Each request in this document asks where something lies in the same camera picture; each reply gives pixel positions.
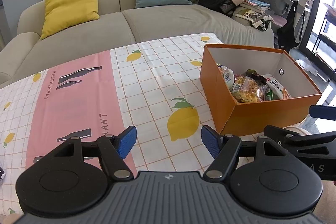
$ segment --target cardboard box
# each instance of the cardboard box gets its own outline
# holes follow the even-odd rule
[[[239,103],[231,94],[216,63],[234,74],[248,69],[273,75],[293,97],[258,103]],[[266,125],[280,128],[302,122],[308,109],[322,96],[318,87],[284,50],[207,44],[201,68],[201,83],[216,130],[222,135],[244,136],[263,132]]]

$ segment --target white logo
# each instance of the white logo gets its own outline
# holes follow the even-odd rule
[[[169,174],[169,175],[165,175],[165,178],[166,178],[167,180],[171,180],[173,177],[174,177],[174,176],[171,175],[171,174]]]

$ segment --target beige sofa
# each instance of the beige sofa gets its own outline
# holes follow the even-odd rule
[[[74,60],[132,43],[214,32],[224,43],[273,47],[271,29],[261,32],[200,5],[135,9],[136,0],[98,0],[99,20],[86,22],[44,40],[44,1],[21,14],[17,36],[0,52],[0,88]]]

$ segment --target metal screw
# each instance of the metal screw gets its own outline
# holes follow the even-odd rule
[[[218,170],[210,170],[207,172],[207,177],[210,179],[220,179],[223,173]]]
[[[129,178],[131,173],[127,170],[117,170],[114,172],[114,176],[118,179],[126,179]]]

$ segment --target green leaf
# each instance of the green leaf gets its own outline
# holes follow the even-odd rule
[[[186,99],[184,99],[184,98],[174,98],[174,99],[171,99],[171,101],[172,100],[182,100],[182,101],[185,101],[185,102],[187,102],[187,100]]]
[[[188,102],[177,102],[172,108],[187,108],[187,107],[193,108],[194,106]]]

